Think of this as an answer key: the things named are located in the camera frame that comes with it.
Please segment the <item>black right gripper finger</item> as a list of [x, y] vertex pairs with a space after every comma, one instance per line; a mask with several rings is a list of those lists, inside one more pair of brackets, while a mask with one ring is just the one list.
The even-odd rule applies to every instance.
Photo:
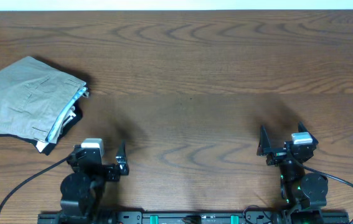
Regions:
[[270, 139], [264, 126], [260, 126], [260, 140], [257, 148], [258, 156], [266, 156], [272, 150]]
[[[298, 123], [298, 132], [309, 132], [308, 129], [305, 127], [302, 121]], [[313, 138], [312, 144], [318, 144], [318, 140], [310, 133], [311, 137]]]

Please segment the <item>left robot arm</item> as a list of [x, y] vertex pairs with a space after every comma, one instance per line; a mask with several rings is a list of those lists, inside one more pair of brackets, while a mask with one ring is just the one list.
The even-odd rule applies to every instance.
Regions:
[[129, 174], [126, 143], [122, 141], [116, 153], [116, 162], [104, 164], [103, 140], [87, 138], [74, 147], [67, 159], [73, 173], [60, 185], [62, 198], [59, 223], [116, 223], [113, 212], [100, 210], [99, 204], [108, 182], [118, 182]]

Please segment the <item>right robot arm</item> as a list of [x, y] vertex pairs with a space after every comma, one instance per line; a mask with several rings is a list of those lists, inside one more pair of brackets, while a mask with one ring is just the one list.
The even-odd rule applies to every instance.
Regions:
[[318, 141], [298, 124], [298, 132], [282, 147], [272, 147], [264, 126], [260, 127], [257, 154], [268, 166], [280, 170], [281, 197], [288, 207], [270, 217], [271, 223], [324, 223], [321, 208], [327, 204], [328, 179], [314, 171], [307, 173], [303, 163], [314, 156]]

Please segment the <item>grey-green shorts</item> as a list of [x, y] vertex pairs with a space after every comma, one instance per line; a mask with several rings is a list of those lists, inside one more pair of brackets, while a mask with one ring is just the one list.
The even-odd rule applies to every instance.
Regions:
[[0, 134], [46, 141], [86, 92], [85, 81], [25, 57], [0, 70]]

